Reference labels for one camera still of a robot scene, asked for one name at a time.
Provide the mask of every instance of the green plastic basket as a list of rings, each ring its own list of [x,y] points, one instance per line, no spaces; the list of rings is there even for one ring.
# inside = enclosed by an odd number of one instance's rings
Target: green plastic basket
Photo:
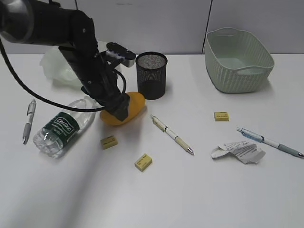
[[[205,62],[214,86],[224,93],[256,91],[275,65],[252,33],[228,27],[207,34]]]

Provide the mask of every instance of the black mesh pencil holder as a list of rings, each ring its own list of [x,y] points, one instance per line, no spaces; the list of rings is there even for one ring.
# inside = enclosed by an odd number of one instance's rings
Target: black mesh pencil holder
[[[136,58],[137,90],[148,100],[156,100],[166,90],[166,56],[145,52]]]

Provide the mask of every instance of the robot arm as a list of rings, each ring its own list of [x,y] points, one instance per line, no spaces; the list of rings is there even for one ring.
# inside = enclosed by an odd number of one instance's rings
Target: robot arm
[[[128,116],[130,98],[118,89],[114,68],[131,67],[136,55],[116,43],[99,53],[93,20],[85,13],[52,1],[0,0],[0,34],[13,43],[59,46],[83,92],[120,121]]]

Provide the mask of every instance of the gray wall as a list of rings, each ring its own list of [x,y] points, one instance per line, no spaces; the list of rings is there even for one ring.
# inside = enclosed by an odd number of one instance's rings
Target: gray wall
[[[136,53],[201,53],[210,0],[77,0],[96,37]]]
[[[304,0],[214,0],[209,31],[255,34],[271,53],[304,53]]]
[[[74,0],[57,1],[75,9]],[[77,2],[94,19],[98,40],[115,41],[136,53],[201,53],[210,0]],[[214,0],[209,31],[236,27],[253,32],[271,53],[304,53],[303,10],[303,0]],[[5,48],[8,53],[44,53],[48,47],[5,42]]]

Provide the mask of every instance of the yellow mango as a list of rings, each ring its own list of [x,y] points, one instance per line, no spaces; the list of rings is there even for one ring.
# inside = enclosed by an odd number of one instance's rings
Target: yellow mango
[[[128,92],[127,94],[130,96],[129,116],[124,121],[118,120],[106,110],[101,111],[100,119],[112,126],[119,126],[132,120],[145,107],[146,99],[138,92]]]

